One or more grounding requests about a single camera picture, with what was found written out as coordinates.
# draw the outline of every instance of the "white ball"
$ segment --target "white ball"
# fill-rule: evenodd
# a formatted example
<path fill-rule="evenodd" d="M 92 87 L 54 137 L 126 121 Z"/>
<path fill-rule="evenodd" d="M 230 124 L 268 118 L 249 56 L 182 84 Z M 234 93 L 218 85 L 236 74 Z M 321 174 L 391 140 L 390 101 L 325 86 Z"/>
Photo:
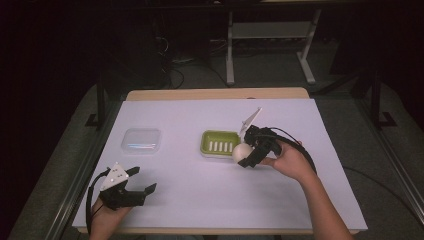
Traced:
<path fill-rule="evenodd" d="M 253 151 L 253 148 L 247 143 L 240 143 L 233 149 L 233 160 L 238 163 L 244 158 L 247 158 L 250 153 Z"/>

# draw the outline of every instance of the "table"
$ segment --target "table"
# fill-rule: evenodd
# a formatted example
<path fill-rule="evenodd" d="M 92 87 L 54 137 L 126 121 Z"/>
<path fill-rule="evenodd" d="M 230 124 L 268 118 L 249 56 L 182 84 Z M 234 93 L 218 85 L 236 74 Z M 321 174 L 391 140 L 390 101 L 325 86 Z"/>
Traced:
<path fill-rule="evenodd" d="M 307 61 L 309 49 L 317 28 L 321 9 L 316 9 L 311 21 L 292 21 L 292 22 L 233 22 L 233 12 L 229 13 L 228 23 L 228 47 L 226 57 L 227 84 L 234 85 L 234 67 L 233 67 L 233 39 L 251 39 L 251 38 L 304 38 L 305 45 L 301 52 L 297 52 L 297 57 L 302 67 L 308 84 L 315 84 L 315 78 Z"/>
<path fill-rule="evenodd" d="M 124 219 L 118 232 L 312 233 L 306 200 L 296 181 L 268 166 L 244 169 L 232 160 L 205 158 L 200 153 L 203 131 L 239 131 L 241 122 L 258 106 L 263 111 L 254 124 L 278 124 L 276 127 L 301 139 L 348 228 L 352 232 L 365 230 L 361 210 L 314 100 L 308 99 L 301 88 L 265 88 L 131 92 L 122 104 L 93 176 L 119 162 L 124 169 L 141 168 L 129 179 L 127 190 L 143 190 L 156 182 L 158 185 L 145 205 L 134 208 Z M 123 153 L 123 136 L 134 127 L 160 129 L 159 151 L 142 156 Z M 86 232 L 84 203 L 85 198 L 73 222 L 81 232 Z"/>

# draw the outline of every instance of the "hand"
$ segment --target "hand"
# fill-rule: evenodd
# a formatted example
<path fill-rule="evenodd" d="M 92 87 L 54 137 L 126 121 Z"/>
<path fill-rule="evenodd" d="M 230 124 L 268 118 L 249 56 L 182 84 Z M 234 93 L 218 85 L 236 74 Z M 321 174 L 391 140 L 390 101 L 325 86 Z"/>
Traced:
<path fill-rule="evenodd" d="M 103 205 L 103 201 L 97 198 L 91 212 L 94 215 L 91 222 L 90 240 L 108 239 L 118 228 L 122 219 L 131 211 L 131 207 L 119 208 L 116 211 Z"/>
<path fill-rule="evenodd" d="M 279 140 L 277 140 L 277 143 L 282 148 L 280 156 L 277 159 L 266 157 L 261 164 L 272 166 L 280 173 L 299 182 L 304 177 L 311 176 L 311 174 L 316 175 L 302 153 L 288 143 Z"/>

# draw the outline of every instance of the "wooden table edge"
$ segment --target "wooden table edge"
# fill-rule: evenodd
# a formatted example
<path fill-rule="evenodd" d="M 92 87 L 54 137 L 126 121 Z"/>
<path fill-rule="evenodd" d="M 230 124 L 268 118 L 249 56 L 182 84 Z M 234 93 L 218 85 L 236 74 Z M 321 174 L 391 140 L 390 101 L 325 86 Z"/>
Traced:
<path fill-rule="evenodd" d="M 78 228 L 87 233 L 87 228 Z M 359 230 L 350 230 L 357 234 Z M 237 228 L 121 228 L 116 234 L 148 234 L 148 235 L 312 235 L 312 229 L 237 229 Z"/>
<path fill-rule="evenodd" d="M 224 89 L 176 89 L 134 90 L 128 93 L 127 101 L 146 100 L 202 100 L 202 99 L 309 99 L 306 89 L 289 88 L 224 88 Z"/>

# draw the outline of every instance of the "person's left hand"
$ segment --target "person's left hand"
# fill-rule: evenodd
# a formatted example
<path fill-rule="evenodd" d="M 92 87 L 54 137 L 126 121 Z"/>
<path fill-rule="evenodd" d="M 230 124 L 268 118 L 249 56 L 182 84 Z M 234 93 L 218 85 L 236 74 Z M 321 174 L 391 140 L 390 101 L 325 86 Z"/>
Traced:
<path fill-rule="evenodd" d="M 97 198 L 91 212 L 93 214 L 91 222 L 90 240 L 108 239 L 118 228 L 122 219 L 131 211 L 132 207 L 119 208 L 116 211 L 103 205 L 103 201 Z"/>

